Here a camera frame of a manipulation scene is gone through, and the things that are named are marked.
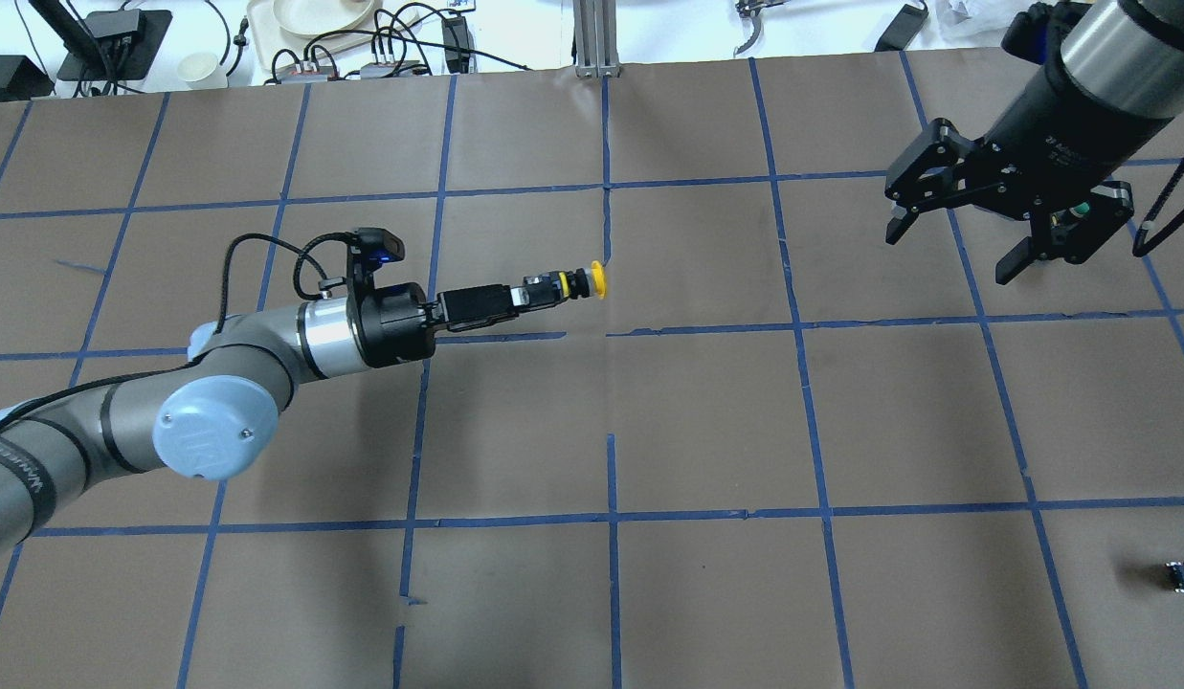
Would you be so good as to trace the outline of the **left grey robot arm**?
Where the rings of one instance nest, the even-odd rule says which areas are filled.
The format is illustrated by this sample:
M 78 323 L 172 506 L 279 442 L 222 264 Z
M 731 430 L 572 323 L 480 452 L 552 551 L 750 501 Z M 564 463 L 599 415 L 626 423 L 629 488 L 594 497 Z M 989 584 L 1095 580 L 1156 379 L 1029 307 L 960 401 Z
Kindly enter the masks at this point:
M 271 444 L 305 384 L 433 358 L 438 331 L 480 330 L 609 292 L 600 268 L 517 286 L 439 292 L 350 281 L 339 298 L 229 318 L 194 333 L 188 361 L 28 398 L 0 411 L 0 556 L 103 481 L 168 468 L 229 479 Z

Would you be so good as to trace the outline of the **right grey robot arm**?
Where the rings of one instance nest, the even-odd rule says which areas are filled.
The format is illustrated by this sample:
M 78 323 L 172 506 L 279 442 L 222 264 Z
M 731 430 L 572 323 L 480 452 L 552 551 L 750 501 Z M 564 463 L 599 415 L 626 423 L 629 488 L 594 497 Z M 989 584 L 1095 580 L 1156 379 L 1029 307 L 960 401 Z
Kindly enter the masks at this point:
M 937 210 L 1029 223 L 995 265 L 998 284 L 1038 260 L 1081 265 L 1130 223 L 1115 170 L 1184 110 L 1184 1 L 1041 4 L 1003 47 L 1038 69 L 995 125 L 969 139 L 933 120 L 884 176 L 888 244 Z

